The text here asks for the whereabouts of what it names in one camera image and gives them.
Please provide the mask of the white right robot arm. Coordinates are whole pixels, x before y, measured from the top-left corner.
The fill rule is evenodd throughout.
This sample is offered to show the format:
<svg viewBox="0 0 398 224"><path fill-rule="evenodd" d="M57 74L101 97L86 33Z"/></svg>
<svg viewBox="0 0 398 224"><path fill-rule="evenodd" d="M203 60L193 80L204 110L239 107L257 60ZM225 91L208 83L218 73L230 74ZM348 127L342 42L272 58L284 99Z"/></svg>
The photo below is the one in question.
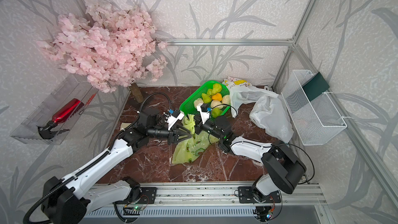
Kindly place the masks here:
<svg viewBox="0 0 398 224"><path fill-rule="evenodd" d="M291 195L306 172L305 164L283 141L261 143L237 136L225 116L203 121L195 115L194 120L196 134L207 132L214 136L223 152L250 158L263 165L266 174L256 179L250 189L251 198L256 202L265 202L277 191Z"/></svg>

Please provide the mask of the green avocado print plastic bag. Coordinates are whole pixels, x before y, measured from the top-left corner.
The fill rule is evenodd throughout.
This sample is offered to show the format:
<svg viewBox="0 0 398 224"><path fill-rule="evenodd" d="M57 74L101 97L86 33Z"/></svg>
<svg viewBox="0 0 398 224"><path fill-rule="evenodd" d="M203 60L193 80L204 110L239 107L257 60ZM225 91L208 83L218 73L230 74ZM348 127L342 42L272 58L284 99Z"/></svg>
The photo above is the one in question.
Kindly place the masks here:
<svg viewBox="0 0 398 224"><path fill-rule="evenodd" d="M206 131L201 131L200 134L195 133L196 121L195 115L187 115L182 119L182 126L190 131L192 137L177 144L173 157L172 164L192 163L205 150L214 143L219 142L219 139Z"/></svg>

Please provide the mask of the red black hair brush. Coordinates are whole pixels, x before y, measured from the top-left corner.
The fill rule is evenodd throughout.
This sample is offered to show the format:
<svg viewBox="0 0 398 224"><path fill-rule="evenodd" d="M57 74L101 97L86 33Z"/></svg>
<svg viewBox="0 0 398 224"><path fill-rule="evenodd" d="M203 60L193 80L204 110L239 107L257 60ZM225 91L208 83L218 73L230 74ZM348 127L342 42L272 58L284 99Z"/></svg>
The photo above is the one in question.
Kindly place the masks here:
<svg viewBox="0 0 398 224"><path fill-rule="evenodd" d="M55 114L52 115L50 121L43 127L38 128L38 134L42 139L50 140L57 135L68 132L69 129L60 129L55 130L59 125L65 124L73 115L79 114L81 115L91 101L96 96L96 93L92 94L89 99L85 102L78 100L76 98L71 99L68 103L66 103L63 107L61 107Z"/></svg>

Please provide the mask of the pink cherry blossom tree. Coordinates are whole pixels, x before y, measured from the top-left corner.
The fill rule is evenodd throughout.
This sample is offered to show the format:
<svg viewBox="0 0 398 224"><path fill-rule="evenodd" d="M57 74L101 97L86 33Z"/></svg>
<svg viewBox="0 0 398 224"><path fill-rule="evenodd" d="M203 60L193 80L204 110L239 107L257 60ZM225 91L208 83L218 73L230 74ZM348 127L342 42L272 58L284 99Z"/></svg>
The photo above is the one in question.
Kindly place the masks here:
<svg viewBox="0 0 398 224"><path fill-rule="evenodd" d="M37 41L44 56L57 61L71 74L86 76L92 87L112 93L118 86L128 88L149 74L156 82L167 66L157 49L167 47L156 40L151 15L134 6L118 9L104 0L86 0L86 13L94 23L69 13L58 17L59 33L53 41Z"/></svg>

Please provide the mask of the green pear with stem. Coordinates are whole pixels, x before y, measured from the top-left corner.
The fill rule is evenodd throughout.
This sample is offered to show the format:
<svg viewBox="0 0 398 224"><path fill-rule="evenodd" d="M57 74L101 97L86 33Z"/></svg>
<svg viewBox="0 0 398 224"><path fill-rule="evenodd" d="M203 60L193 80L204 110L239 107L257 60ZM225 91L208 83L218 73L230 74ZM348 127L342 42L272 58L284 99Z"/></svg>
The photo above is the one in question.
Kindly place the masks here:
<svg viewBox="0 0 398 224"><path fill-rule="evenodd" d="M211 95L208 95L206 93L202 93L202 100L203 100L203 103L205 103L205 104L211 103L212 102Z"/></svg>

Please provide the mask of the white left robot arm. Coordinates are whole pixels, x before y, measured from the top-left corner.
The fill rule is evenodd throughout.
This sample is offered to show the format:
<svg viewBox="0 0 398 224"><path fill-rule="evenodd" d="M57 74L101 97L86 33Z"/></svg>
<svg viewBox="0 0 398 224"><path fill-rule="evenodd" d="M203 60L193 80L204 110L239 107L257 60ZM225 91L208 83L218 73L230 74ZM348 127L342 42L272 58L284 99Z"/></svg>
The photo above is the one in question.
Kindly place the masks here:
<svg viewBox="0 0 398 224"><path fill-rule="evenodd" d="M42 198L26 212L23 223L32 223L30 217L40 207L47 224L77 224L93 210L132 199L138 184L129 178L104 187L97 196L89 190L117 164L147 145L150 138L165 138L169 144L190 138L190 131L177 124L183 117L179 110L169 110L162 116L157 109L140 110L137 120L121 130L102 153L61 179L49 179Z"/></svg>

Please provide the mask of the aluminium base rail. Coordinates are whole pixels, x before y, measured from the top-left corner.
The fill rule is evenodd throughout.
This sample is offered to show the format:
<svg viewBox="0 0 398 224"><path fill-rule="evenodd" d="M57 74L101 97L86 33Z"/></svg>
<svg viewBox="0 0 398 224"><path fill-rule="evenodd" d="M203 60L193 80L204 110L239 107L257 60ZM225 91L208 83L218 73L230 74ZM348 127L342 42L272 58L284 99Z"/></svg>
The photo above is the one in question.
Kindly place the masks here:
<svg viewBox="0 0 398 224"><path fill-rule="evenodd" d="M141 187L155 187L157 192L153 207L172 206L239 206L249 193L241 193L239 187L251 187L252 181L210 181L177 183L141 183ZM264 205L301 206L326 205L326 199L318 184L298 185L293 194L274 192L273 201L267 197Z"/></svg>

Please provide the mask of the white pear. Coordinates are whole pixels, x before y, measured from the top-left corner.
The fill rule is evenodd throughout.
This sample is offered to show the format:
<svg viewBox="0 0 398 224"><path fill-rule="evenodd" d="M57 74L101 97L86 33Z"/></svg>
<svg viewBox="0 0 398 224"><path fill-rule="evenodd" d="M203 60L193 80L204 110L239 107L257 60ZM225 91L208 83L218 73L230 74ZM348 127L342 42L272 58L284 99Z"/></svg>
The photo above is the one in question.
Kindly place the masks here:
<svg viewBox="0 0 398 224"><path fill-rule="evenodd" d="M230 99L230 95L228 94L228 95L225 95L223 98L222 98L222 104L226 104L226 105L230 105L231 104L231 99Z"/></svg>
<svg viewBox="0 0 398 224"><path fill-rule="evenodd" d="M212 100L211 104L210 104L212 109L220 109L222 110L224 108L224 105L218 101L218 100Z"/></svg>
<svg viewBox="0 0 398 224"><path fill-rule="evenodd" d="M204 101L203 101L203 99L202 98L198 98L198 99L196 99L195 101L194 101L194 107L195 107L195 109L197 109L197 107L198 106L200 106L200 105L202 105L204 103Z"/></svg>

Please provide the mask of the white pear upper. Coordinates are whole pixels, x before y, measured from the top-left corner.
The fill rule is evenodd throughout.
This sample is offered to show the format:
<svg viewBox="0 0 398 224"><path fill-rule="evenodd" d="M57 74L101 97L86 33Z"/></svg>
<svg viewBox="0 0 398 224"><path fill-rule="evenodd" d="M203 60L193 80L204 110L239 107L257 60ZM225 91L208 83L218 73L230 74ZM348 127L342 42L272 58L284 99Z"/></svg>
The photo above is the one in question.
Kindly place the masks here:
<svg viewBox="0 0 398 224"><path fill-rule="evenodd" d="M220 109L222 110L224 108L224 105L218 101L218 100L212 100L211 104L210 104L212 109Z"/></svg>

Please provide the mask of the dark green card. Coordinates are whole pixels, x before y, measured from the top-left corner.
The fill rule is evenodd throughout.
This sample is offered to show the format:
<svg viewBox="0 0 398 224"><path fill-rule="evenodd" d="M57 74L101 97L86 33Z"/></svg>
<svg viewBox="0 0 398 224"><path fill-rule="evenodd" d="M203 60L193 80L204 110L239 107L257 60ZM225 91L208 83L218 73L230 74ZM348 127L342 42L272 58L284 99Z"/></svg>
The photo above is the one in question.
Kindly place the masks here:
<svg viewBox="0 0 398 224"><path fill-rule="evenodd" d="M325 91L329 90L330 85L324 79L323 75L318 72L314 77L307 81L302 88L308 100L311 102Z"/></svg>

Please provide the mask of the clear acrylic wall shelf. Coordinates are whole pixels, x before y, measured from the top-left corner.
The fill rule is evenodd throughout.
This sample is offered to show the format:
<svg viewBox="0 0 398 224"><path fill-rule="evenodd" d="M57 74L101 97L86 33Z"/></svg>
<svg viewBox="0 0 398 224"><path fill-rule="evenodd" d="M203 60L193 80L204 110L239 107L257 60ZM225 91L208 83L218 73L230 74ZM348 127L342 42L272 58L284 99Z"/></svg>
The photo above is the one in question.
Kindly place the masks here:
<svg viewBox="0 0 398 224"><path fill-rule="evenodd" d="M60 145L82 114L73 115L65 124L55 128L54 131L60 129L69 129L69 131L50 140L42 139L38 134L37 127L45 126L51 120L52 115L71 99L76 98L86 103L94 93L97 94L98 89L94 88L85 77L70 74L10 136L24 144Z"/></svg>

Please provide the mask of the patterned white plastic bag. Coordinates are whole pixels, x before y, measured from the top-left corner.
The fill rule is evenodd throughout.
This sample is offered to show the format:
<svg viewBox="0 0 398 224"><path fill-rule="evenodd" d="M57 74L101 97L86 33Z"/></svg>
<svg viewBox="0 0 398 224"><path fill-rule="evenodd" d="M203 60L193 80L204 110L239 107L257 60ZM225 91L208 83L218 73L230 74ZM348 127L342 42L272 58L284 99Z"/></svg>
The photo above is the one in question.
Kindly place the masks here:
<svg viewBox="0 0 398 224"><path fill-rule="evenodd" d="M226 79L224 79L222 84L225 85L229 90L233 87L251 87L252 86L252 84L247 82L246 80L231 77L231 76L228 76Z"/></svg>

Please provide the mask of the white pear far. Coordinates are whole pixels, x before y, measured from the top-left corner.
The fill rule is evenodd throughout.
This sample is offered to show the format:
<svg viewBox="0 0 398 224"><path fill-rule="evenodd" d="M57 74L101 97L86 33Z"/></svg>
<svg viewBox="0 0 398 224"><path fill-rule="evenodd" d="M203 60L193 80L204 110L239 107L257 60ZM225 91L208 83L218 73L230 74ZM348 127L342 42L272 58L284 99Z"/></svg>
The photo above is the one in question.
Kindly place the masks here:
<svg viewBox="0 0 398 224"><path fill-rule="evenodd" d="M225 95L223 98L222 98L222 104L226 104L226 105L230 105L231 104L231 99L230 99L230 95L228 94L228 95Z"/></svg>

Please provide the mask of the green pear top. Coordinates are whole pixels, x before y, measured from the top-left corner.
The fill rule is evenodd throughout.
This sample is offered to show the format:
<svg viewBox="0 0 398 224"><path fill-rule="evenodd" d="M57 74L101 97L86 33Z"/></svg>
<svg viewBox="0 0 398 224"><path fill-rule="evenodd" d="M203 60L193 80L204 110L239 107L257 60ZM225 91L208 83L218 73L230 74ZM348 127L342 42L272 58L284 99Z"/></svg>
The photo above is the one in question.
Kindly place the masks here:
<svg viewBox="0 0 398 224"><path fill-rule="evenodd" d="M215 95L222 91L222 85L219 83L213 84L211 95Z"/></svg>

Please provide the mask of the green plastic perforated basket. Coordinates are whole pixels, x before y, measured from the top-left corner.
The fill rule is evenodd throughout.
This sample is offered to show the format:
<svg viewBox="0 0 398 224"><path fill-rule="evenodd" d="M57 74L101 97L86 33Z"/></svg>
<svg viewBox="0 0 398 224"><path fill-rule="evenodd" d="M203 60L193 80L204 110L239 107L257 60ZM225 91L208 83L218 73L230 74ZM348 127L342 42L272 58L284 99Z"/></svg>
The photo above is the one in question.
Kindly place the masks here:
<svg viewBox="0 0 398 224"><path fill-rule="evenodd" d="M207 81L193 92L179 110L185 115L198 115L199 120L207 120L224 115L231 108L229 89L214 80Z"/></svg>

